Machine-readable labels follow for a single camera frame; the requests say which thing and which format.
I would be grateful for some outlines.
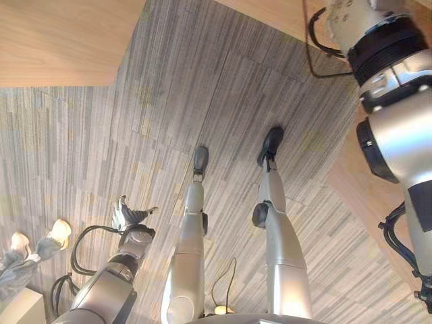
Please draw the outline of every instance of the white shoe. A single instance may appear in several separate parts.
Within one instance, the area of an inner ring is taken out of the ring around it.
[[[13,233],[11,250],[14,250],[16,253],[22,255],[24,259],[27,258],[28,255],[31,254],[32,252],[29,244],[30,241],[28,240],[28,237],[25,236],[23,233],[20,232]]]
[[[67,221],[58,219],[55,221],[53,229],[48,234],[48,238],[52,238],[61,244],[61,249],[64,250],[69,245],[69,236],[72,233]]]

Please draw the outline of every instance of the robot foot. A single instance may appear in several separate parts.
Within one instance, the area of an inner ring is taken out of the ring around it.
[[[256,162],[260,167],[263,166],[263,161],[265,157],[269,159],[274,159],[277,153],[277,149],[279,145],[282,143],[284,139],[284,130],[282,127],[273,127],[270,129],[269,133],[264,139],[263,148],[259,153],[258,159]]]

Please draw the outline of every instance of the wooden surface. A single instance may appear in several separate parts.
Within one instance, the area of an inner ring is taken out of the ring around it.
[[[301,41],[305,40],[302,0],[216,0],[254,19],[272,26]],[[327,5],[326,0],[306,0],[308,18]],[[406,6],[412,11],[414,21],[427,35],[432,44],[432,2],[431,0],[407,0]],[[317,39],[326,46],[335,47],[327,26],[324,13],[315,24]]]
[[[0,86],[112,84],[145,0],[0,0]]]
[[[323,73],[346,69],[312,54]],[[208,0],[148,1],[113,85],[0,88],[0,247],[20,230],[34,248],[58,217],[70,222],[74,242],[86,226],[111,223],[121,194],[135,209],[158,206],[146,221],[157,235],[128,322],[160,323],[192,152],[204,144],[206,312],[214,308],[211,286],[233,256],[231,308],[264,312],[265,233],[251,222],[261,176],[255,159],[269,128],[280,124],[286,137],[277,162],[315,319],[428,323],[408,284],[325,183],[354,120],[356,94],[351,78],[312,78],[303,43],[232,9]],[[80,263],[97,269],[117,242],[105,232],[90,235]],[[70,248],[44,262],[30,286],[46,298],[71,270],[69,257]],[[87,279],[73,278],[79,286]],[[226,287],[226,280],[216,286],[218,302]],[[71,296],[62,296],[64,310]]]

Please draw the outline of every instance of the black wire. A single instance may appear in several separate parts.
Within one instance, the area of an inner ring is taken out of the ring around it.
[[[313,69],[313,65],[312,65],[312,59],[311,59],[311,52],[310,52],[310,49],[309,49],[309,43],[308,43],[308,40],[309,40],[309,24],[308,24],[308,14],[307,14],[307,4],[306,4],[306,0],[302,0],[302,4],[303,4],[303,18],[304,18],[304,37],[305,37],[305,43],[304,43],[304,48],[305,48],[305,50],[306,50],[306,58],[307,58],[307,61],[308,61],[308,65],[309,65],[309,70],[310,70],[310,73],[314,76],[314,77],[316,77],[316,78],[318,78],[318,79],[326,79],[326,78],[337,78],[337,77],[340,77],[340,76],[351,76],[352,75],[352,72],[344,72],[344,73],[337,73],[337,74],[317,74],[315,71],[314,71],[314,69]],[[315,31],[313,31],[313,33],[312,33],[312,35],[314,36],[314,39],[317,41],[317,38],[315,37]],[[324,47],[323,45],[321,45],[321,44],[319,44],[319,48],[326,48],[326,49],[330,49],[329,47]]]
[[[57,291],[55,293],[55,316],[59,316],[59,303],[60,303],[60,293],[61,293],[61,289],[63,288],[63,284],[65,283],[66,279],[67,279],[67,275],[63,276],[63,279],[60,280],[59,282],[59,286],[57,288]]]
[[[96,271],[94,271],[94,270],[89,270],[89,269],[85,269],[85,268],[81,267],[80,264],[78,263],[78,259],[76,258],[76,251],[78,249],[78,245],[80,244],[82,239],[85,237],[85,235],[87,235],[88,233],[90,233],[91,231],[94,231],[94,230],[105,230],[105,231],[108,231],[111,233],[117,233],[117,234],[123,233],[123,232],[121,232],[117,229],[114,229],[112,227],[102,226],[102,225],[89,226],[84,231],[82,231],[82,233],[78,236],[78,239],[76,240],[74,247],[72,248],[72,253],[70,255],[71,267],[76,273],[79,273],[80,275],[92,276],[96,273]]]
[[[324,12],[325,12],[325,7],[320,9],[316,13],[314,13],[312,18],[309,20],[308,31],[309,31],[310,39],[323,52],[332,54],[333,56],[336,56],[336,57],[343,59],[344,55],[342,54],[342,52],[339,49],[332,49],[331,47],[327,47],[327,46],[322,45],[317,40],[317,37],[315,36],[315,22],[318,21],[319,16],[321,16]]]
[[[55,316],[56,318],[59,316],[59,314],[55,311],[55,307],[54,307],[54,299],[53,299],[53,297],[54,297],[54,291],[55,291],[55,288],[57,287],[57,285],[59,284],[59,282],[60,282],[61,280],[64,280],[64,277],[65,277],[65,275],[64,275],[63,277],[60,277],[59,279],[57,279],[57,280],[54,282],[54,284],[53,284],[53,286],[51,287],[51,290],[50,290],[50,292],[49,292],[49,303],[50,303],[50,306],[51,306],[51,310],[53,311],[53,314],[54,314],[54,316]]]
[[[231,281],[229,282],[229,286],[227,289],[227,299],[226,299],[226,303],[225,303],[225,311],[227,314],[228,314],[228,296],[230,295],[231,285],[232,285],[232,282],[234,280],[234,276],[236,275],[236,267],[237,267],[237,259],[233,258],[231,260],[231,262],[229,263],[229,268],[231,267],[232,261],[234,261],[234,270],[232,271]]]
[[[232,282],[234,280],[234,276],[236,275],[236,268],[237,268],[237,258],[232,258],[231,261],[229,262],[229,265],[227,267],[227,269],[216,279],[216,281],[213,283],[212,287],[211,287],[211,299],[213,299],[213,302],[215,303],[215,306],[220,306],[215,299],[214,296],[214,291],[215,291],[215,286],[216,284],[223,278],[226,276],[226,274],[228,273],[228,271],[231,269],[231,265],[234,262],[234,270],[231,276],[231,281],[229,282],[229,286],[227,289],[227,297],[225,299],[225,311],[228,314],[228,297],[230,295],[230,290],[231,290],[231,286],[232,286]]]
[[[76,273],[79,273],[80,275],[94,275],[96,273],[96,271],[85,269],[85,268],[81,267],[80,264],[78,263],[78,259],[76,258],[76,251],[78,249],[78,245],[80,244],[82,239],[85,237],[85,235],[87,235],[88,233],[90,233],[91,231],[94,231],[94,230],[105,230],[105,231],[108,231],[111,233],[117,233],[120,235],[123,234],[122,231],[119,231],[119,230],[114,229],[112,227],[101,226],[101,225],[89,226],[84,231],[82,231],[82,233],[78,236],[78,239],[76,240],[76,242],[74,244],[74,247],[72,248],[72,253],[70,256],[70,263],[71,263],[72,269]],[[53,286],[51,287],[50,294],[49,294],[49,300],[50,300],[51,310],[53,311],[53,314],[56,317],[59,316],[60,294],[61,294],[61,291],[63,289],[63,285],[65,282],[67,282],[67,284],[69,286],[69,290],[72,293],[72,295],[76,296],[76,294],[80,290],[80,288],[72,281],[72,272],[69,272],[67,275],[60,277],[59,279],[57,279],[54,282]]]

